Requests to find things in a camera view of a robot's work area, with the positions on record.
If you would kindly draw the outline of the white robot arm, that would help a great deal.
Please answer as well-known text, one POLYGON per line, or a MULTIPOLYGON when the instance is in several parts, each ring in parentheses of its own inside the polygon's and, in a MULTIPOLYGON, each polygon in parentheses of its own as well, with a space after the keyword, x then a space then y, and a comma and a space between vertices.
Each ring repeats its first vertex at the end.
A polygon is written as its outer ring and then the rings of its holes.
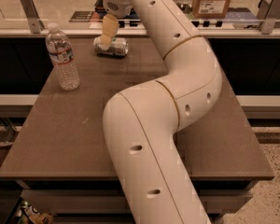
POLYGON ((212 224, 174 135, 216 103, 222 72, 207 40, 173 0, 104 0, 134 10, 168 73, 114 95, 103 114, 107 148, 136 224, 212 224))

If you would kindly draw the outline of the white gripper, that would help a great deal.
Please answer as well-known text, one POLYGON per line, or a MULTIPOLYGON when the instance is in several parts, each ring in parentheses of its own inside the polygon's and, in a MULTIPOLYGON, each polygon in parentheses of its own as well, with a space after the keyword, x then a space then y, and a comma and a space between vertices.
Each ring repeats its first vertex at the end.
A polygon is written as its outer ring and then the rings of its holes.
POLYGON ((107 15, 103 17, 101 46, 108 50, 119 29, 118 19, 127 17, 132 10, 129 0, 103 0, 107 15))

